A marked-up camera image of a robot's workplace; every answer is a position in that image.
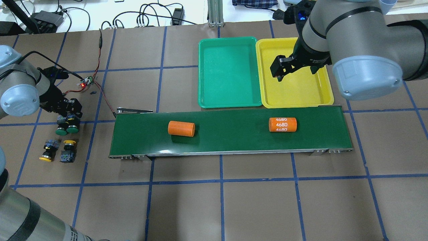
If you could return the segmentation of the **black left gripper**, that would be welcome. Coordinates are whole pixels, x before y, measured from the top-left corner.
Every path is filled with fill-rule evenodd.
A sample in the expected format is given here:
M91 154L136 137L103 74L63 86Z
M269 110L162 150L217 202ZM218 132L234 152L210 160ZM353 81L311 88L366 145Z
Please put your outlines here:
M40 67L37 70L48 79L48 89L40 96L40 107L47 112L53 112L61 116L75 115L81 118L82 105L76 98L66 100L61 90L55 85L57 79L67 79L69 74L66 70L57 67L49 67L42 69Z

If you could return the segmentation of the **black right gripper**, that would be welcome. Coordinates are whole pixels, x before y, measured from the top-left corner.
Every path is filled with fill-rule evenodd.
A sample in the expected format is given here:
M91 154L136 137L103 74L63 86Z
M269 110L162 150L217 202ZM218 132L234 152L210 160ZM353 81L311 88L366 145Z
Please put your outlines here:
M332 65L330 52L320 52L309 47L303 40L303 37L298 37L293 53L290 57L278 55L274 58L270 71L278 82L290 73L303 68L309 67L312 75L318 72L326 65Z

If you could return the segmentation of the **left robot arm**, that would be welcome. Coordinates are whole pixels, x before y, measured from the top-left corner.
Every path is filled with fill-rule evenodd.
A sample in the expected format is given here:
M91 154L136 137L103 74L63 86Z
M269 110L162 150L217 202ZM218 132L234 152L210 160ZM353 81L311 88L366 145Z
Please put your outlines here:
M35 158L36 167L47 167L46 140L56 138L51 164L61 163L64 136L55 135L57 115L77 115L77 98L65 97L59 81L81 76L61 67L37 51L20 54L13 47L1 46L1 240L15 241L94 241L86 231L75 229L73 221L44 209L26 194L35 190L18 189L23 168Z

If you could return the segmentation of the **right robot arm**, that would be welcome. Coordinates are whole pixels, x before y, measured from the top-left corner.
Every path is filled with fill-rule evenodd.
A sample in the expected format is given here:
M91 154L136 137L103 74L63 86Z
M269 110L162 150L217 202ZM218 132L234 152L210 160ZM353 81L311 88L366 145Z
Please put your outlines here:
M395 0L302 0L286 10L283 22L296 25L290 56L270 66L278 81L309 67L313 74L333 66L338 89L352 101L382 97L405 81L427 79L427 20L387 24Z

